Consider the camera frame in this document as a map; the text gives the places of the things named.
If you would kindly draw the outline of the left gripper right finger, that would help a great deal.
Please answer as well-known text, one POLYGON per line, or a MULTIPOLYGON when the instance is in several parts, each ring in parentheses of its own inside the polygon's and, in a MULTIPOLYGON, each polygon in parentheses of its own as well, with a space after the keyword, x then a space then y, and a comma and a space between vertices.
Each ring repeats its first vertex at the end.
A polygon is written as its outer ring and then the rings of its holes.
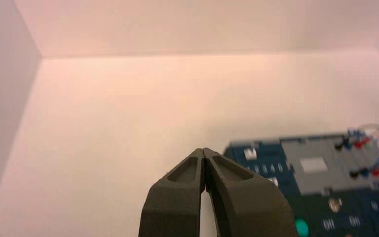
POLYGON ((204 148, 206 191, 219 237, 296 237, 292 209, 270 180, 204 148))

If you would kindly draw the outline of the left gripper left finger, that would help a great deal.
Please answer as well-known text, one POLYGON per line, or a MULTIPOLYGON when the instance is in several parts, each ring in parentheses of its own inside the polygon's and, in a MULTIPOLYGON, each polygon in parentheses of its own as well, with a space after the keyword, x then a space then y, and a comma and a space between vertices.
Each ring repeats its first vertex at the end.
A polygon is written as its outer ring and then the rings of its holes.
POLYGON ((205 161, 195 149, 149 189, 142 208, 140 237, 197 237, 205 161))

